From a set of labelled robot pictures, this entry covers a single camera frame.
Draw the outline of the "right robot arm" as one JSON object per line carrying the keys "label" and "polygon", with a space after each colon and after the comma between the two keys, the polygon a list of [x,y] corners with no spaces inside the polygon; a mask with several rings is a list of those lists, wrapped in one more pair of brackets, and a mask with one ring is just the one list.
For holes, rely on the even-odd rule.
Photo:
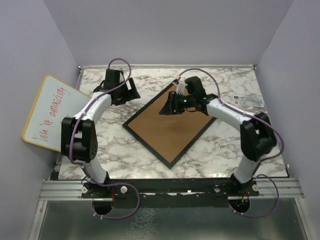
{"label": "right robot arm", "polygon": [[259,161],[277,145],[274,131],[270,128],[267,114],[252,114],[222,102],[215,94],[207,94],[201,79],[192,76],[183,81],[174,80],[176,91],[170,91],[159,111],[160,115],[178,115],[186,109],[195,108],[206,116],[219,119],[240,133],[240,147],[243,157],[238,168],[230,177],[230,191],[240,196],[248,189]]}

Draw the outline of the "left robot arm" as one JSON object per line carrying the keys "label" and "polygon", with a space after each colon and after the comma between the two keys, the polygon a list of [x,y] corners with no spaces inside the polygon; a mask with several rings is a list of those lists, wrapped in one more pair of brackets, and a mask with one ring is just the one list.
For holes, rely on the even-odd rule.
{"label": "left robot arm", "polygon": [[92,93],[88,103],[73,117],[61,121],[60,152],[79,166],[97,196],[106,197],[111,190],[109,174],[97,159],[98,139],[96,123],[111,106],[123,105],[139,99],[133,78],[124,76],[121,70],[108,68],[105,79]]}

